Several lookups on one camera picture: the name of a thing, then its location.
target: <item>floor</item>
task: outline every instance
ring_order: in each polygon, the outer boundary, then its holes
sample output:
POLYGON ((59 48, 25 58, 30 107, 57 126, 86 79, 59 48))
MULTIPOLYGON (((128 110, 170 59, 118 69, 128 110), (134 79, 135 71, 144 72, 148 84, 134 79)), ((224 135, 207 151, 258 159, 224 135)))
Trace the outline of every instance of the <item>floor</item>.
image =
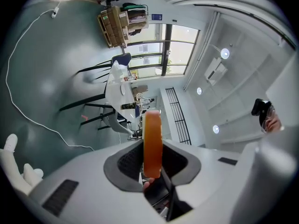
MULTIPOLYGON (((88 148, 68 147, 51 131, 26 120, 12 106, 5 85, 8 56, 21 32, 42 12, 57 2, 28 6, 12 25, 5 47, 0 53, 0 147, 7 136, 18 138, 14 156, 22 173, 23 165, 41 168, 45 176, 88 148)), ((101 149, 126 142, 128 135, 111 129, 97 131, 100 121, 80 127, 100 113, 99 108, 78 106, 63 112, 59 108, 83 98, 101 94, 103 80, 94 82, 99 70, 75 74, 121 54, 120 48, 109 49, 100 30, 97 15, 103 6, 82 1, 63 1, 55 19, 43 15, 19 42, 10 61, 8 84, 14 102, 32 120, 59 131, 69 145, 101 149)))

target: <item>white shoe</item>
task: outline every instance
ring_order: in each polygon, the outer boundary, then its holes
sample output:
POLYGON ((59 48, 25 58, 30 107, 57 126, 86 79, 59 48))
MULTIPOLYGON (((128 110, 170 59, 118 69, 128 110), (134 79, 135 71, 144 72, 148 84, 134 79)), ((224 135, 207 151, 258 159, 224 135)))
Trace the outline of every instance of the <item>white shoe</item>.
POLYGON ((18 142, 18 137, 14 133, 12 133, 11 135, 9 135, 7 137, 5 146, 3 149, 13 153, 15 150, 15 147, 17 146, 17 142, 18 142))
POLYGON ((33 171, 34 171, 34 172, 37 174, 37 176, 39 176, 40 178, 43 177, 43 171, 42 171, 40 168, 36 168, 36 169, 34 169, 33 171))

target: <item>black railing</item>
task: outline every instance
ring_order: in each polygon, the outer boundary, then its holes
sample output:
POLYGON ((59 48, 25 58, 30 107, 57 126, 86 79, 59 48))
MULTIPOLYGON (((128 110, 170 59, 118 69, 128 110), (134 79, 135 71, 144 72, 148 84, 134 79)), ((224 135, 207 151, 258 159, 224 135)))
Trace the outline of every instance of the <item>black railing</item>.
POLYGON ((179 142, 191 145, 189 131, 187 128, 181 105, 178 101, 177 94, 174 88, 166 89, 166 93, 171 106, 174 122, 177 126, 179 142))

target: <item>white pants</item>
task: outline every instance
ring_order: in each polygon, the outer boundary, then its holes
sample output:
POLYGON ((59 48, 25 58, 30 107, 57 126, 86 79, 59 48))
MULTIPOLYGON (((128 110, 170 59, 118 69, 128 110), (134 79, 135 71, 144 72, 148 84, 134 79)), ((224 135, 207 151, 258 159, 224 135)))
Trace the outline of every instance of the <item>white pants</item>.
POLYGON ((26 163, 24 165, 23 177, 14 159, 14 154, 10 151, 0 149, 0 165, 9 179, 11 185, 19 191, 28 195, 30 191, 40 182, 40 178, 33 168, 26 163))

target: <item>orange object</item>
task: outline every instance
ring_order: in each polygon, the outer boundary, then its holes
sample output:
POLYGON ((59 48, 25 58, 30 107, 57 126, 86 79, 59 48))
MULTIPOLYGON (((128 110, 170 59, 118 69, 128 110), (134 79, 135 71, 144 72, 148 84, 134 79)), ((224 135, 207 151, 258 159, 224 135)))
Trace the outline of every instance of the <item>orange object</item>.
POLYGON ((162 123, 160 112, 147 111, 145 113, 143 140, 143 173, 146 177, 160 177, 162 151, 162 123))

